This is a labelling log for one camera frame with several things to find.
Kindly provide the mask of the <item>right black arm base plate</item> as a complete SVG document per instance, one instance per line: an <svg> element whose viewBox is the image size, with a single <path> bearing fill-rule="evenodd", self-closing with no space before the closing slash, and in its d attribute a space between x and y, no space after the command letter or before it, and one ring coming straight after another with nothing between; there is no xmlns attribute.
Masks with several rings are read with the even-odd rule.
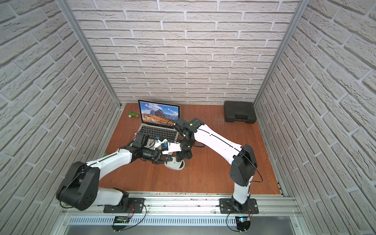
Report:
<svg viewBox="0 0 376 235"><path fill-rule="evenodd" d="M258 214L258 204L256 199L249 198L243 204L237 202L233 198L220 198L219 199L219 208L221 214L229 214L229 213L246 213L246 214Z"/></svg>

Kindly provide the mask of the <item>white wireless mouse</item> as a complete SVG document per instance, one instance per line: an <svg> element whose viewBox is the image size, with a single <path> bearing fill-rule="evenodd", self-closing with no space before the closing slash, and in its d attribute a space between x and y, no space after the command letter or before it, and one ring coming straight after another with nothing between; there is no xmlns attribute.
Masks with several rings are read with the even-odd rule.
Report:
<svg viewBox="0 0 376 235"><path fill-rule="evenodd" d="M172 170L182 170L182 169L177 169L176 168L176 157L173 157L173 161L172 162L164 163L164 165L167 168L172 169Z"/></svg>

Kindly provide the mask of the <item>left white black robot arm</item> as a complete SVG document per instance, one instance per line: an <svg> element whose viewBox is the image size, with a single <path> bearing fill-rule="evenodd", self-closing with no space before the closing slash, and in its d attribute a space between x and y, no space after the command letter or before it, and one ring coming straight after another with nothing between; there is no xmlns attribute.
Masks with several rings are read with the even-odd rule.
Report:
<svg viewBox="0 0 376 235"><path fill-rule="evenodd" d="M87 163L75 162L69 168L56 192L56 199L65 209L84 211L91 206L105 206L106 212L125 212L132 209L129 194L119 189L99 187L100 180L121 166L137 159L153 164L172 161L167 152L172 146L167 140L151 141L149 135L138 133L128 145L114 153Z"/></svg>

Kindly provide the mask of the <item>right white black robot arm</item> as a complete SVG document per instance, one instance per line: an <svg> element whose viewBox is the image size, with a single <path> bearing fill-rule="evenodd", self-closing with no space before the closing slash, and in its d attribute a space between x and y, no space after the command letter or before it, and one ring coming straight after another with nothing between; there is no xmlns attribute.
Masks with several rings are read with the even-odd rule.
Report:
<svg viewBox="0 0 376 235"><path fill-rule="evenodd" d="M180 142L181 151L176 153L176 161L192 158L192 148L196 142L211 148L231 165L230 177L234 182L232 204L239 212L245 210L250 196L250 185L258 171L253 148L231 142L197 118L190 122L179 118L174 128L183 137Z"/></svg>

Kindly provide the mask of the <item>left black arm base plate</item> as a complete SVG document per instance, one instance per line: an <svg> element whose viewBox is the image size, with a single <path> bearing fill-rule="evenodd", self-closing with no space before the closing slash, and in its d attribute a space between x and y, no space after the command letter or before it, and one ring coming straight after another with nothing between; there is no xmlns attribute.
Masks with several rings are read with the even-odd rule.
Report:
<svg viewBox="0 0 376 235"><path fill-rule="evenodd" d="M120 202L119 205L104 206L104 213L134 213L134 214L141 214L144 212L144 202L145 198L127 198Z"/></svg>

